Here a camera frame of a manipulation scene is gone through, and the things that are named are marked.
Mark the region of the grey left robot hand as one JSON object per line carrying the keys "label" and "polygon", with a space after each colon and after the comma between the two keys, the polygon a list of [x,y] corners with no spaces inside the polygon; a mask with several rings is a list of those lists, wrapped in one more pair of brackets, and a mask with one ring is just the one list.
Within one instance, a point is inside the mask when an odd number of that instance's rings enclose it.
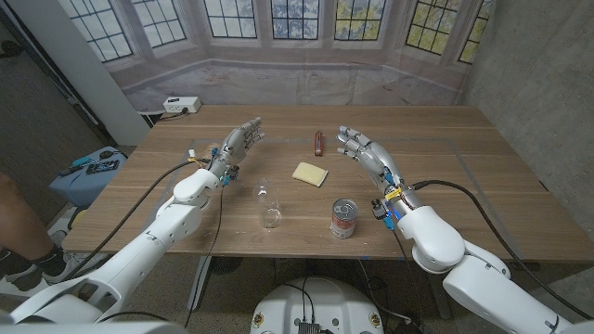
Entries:
{"label": "grey left robot hand", "polygon": [[261,124],[262,118],[256,117],[234,129],[224,139],[210,162],[208,171],[220,178],[233,166],[243,161],[248,150],[265,136]]}

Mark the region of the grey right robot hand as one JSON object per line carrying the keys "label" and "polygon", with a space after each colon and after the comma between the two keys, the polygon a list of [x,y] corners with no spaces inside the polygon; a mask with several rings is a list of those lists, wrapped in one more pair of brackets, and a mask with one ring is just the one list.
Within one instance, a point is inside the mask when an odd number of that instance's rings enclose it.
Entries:
{"label": "grey right robot hand", "polygon": [[393,157],[381,144],[343,125],[337,139],[342,143],[337,151],[357,161],[367,171],[383,200],[399,217],[423,206],[412,187],[405,185]]}

